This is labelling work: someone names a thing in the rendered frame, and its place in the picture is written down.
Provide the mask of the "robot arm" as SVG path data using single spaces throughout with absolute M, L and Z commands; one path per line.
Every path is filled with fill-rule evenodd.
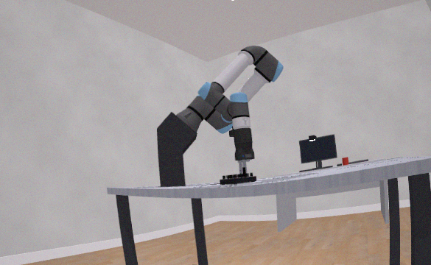
M 253 75 L 230 100 L 223 93 L 248 67 L 255 65 Z M 249 65 L 249 66 L 250 66 Z M 198 91 L 199 95 L 176 116 L 197 132 L 202 120 L 206 120 L 219 133 L 226 133 L 232 127 L 232 119 L 249 117 L 248 102 L 265 83 L 275 82 L 283 70 L 283 65 L 261 46 L 248 46 L 212 82 L 206 82 Z

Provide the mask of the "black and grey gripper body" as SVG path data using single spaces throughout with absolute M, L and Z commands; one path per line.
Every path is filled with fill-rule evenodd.
M 234 137 L 235 160 L 252 160 L 254 151 L 252 148 L 252 134 L 249 117 L 238 117 L 232 119 L 232 130 L 229 131 L 229 137 Z

